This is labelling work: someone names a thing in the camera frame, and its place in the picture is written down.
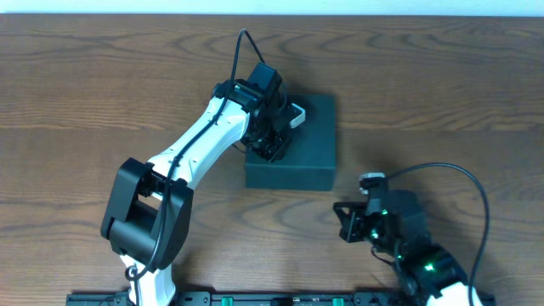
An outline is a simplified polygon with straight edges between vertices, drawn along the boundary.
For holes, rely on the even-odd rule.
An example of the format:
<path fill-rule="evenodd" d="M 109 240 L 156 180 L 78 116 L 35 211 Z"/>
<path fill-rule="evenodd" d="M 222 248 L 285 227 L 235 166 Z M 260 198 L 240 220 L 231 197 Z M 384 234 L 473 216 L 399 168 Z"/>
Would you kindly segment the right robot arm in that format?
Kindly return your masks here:
<path fill-rule="evenodd" d="M 365 201 L 339 201 L 333 211 L 347 243 L 368 242 L 373 253 L 391 257 L 383 262 L 399 278 L 414 305 L 481 305 L 467 273 L 443 246 L 435 242 L 417 194 L 391 190 L 383 176 L 363 177 Z"/>

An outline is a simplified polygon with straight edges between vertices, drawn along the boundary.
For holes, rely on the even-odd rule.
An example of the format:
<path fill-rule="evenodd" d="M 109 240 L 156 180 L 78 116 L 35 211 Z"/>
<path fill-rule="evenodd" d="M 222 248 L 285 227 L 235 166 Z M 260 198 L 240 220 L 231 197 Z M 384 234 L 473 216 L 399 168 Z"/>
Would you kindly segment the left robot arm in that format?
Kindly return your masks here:
<path fill-rule="evenodd" d="M 285 155 L 287 131 L 305 111 L 281 85 L 277 70 L 257 63 L 247 79 L 217 84 L 202 116 L 163 152 L 119 167 L 100 234 L 125 265 L 127 303 L 173 302 L 172 263 L 189 232 L 196 186 L 231 145 L 240 142 L 267 162 Z"/>

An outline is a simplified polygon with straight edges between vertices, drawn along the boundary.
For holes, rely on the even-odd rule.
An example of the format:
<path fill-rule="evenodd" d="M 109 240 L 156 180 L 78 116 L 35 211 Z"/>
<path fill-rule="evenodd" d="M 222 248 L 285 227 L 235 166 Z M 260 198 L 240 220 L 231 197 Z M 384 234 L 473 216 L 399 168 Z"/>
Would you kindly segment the black gift box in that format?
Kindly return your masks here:
<path fill-rule="evenodd" d="M 249 189 L 330 191 L 337 171 L 336 103 L 331 95 L 292 95 L 306 119 L 290 131 L 292 143 L 279 161 L 246 154 L 245 186 Z"/>

